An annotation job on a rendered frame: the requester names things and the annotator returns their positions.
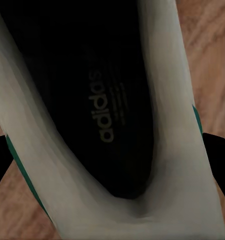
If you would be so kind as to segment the gym shoe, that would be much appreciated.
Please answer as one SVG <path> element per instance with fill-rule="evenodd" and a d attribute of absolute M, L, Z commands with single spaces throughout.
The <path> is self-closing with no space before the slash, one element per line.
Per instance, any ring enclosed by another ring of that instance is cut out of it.
<path fill-rule="evenodd" d="M 0 127 L 61 240 L 225 240 L 176 0 L 0 0 Z"/>

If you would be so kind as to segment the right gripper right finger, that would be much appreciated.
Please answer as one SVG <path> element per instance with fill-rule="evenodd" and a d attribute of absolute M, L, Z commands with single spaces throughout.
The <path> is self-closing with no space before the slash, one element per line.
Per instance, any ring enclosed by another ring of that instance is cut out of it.
<path fill-rule="evenodd" d="M 202 133 L 212 175 L 225 196 L 225 139 Z"/>

